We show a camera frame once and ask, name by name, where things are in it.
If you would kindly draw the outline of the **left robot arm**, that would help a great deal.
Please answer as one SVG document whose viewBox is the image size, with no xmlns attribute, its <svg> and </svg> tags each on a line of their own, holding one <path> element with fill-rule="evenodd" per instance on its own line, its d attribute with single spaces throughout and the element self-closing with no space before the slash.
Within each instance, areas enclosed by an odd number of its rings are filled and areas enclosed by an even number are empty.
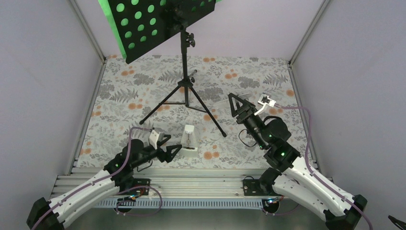
<svg viewBox="0 0 406 230">
<path fill-rule="evenodd" d="M 162 149 L 170 138 L 158 134 L 147 146 L 139 139 L 129 139 L 127 146 L 86 182 L 50 200 L 36 200 L 26 221 L 29 229 L 64 230 L 104 199 L 129 193 L 135 168 L 153 159 L 169 163 L 181 150 L 181 144 Z"/>
</svg>

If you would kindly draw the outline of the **white metronome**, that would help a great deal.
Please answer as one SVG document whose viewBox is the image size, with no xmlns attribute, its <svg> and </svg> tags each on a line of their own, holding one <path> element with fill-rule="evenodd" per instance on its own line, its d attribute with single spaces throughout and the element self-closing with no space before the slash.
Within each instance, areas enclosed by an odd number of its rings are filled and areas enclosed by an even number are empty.
<svg viewBox="0 0 406 230">
<path fill-rule="evenodd" d="M 182 145 L 179 154 L 187 158 L 199 156 L 199 138 L 197 128 L 193 125 L 185 125 L 180 144 Z"/>
</svg>

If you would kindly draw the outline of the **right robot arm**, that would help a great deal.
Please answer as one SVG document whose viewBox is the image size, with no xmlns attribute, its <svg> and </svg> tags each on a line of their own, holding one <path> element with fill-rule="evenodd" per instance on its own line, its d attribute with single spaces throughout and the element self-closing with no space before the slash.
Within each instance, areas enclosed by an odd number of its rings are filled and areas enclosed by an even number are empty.
<svg viewBox="0 0 406 230">
<path fill-rule="evenodd" d="M 284 196 L 318 215 L 330 230 L 353 230 L 362 218 L 367 199 L 352 195 L 336 186 L 314 167 L 308 159 L 288 143 L 291 133 L 278 116 L 259 115 L 276 102 L 262 94 L 257 109 L 246 99 L 228 95 L 232 117 L 243 124 L 253 137 L 270 167 L 256 180 L 257 188 L 267 196 Z"/>
</svg>

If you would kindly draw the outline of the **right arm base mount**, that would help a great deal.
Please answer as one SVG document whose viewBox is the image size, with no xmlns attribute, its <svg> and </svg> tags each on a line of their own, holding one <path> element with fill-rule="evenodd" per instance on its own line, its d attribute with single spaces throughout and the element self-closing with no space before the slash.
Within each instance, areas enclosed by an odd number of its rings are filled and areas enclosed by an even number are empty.
<svg viewBox="0 0 406 230">
<path fill-rule="evenodd" d="M 272 214 L 276 216 L 281 216 L 282 213 L 278 214 L 280 208 L 280 202 L 283 200 L 284 196 L 277 194 L 270 187 L 267 188 L 262 185 L 259 179 L 248 175 L 242 180 L 244 196 L 259 197 L 265 196 L 266 198 L 261 199 L 261 210 L 265 214 Z"/>
</svg>

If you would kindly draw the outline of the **clear metronome cover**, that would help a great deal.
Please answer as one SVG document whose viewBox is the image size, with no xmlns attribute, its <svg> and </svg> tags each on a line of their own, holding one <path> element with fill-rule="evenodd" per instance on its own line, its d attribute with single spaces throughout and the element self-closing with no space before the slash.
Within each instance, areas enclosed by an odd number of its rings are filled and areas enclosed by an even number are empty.
<svg viewBox="0 0 406 230">
<path fill-rule="evenodd" d="M 232 93 L 242 99 L 249 99 L 253 94 L 250 91 L 241 91 L 241 92 L 226 92 L 224 96 L 221 97 L 221 100 L 216 102 L 216 105 L 228 104 L 229 98 L 228 95 Z"/>
</svg>

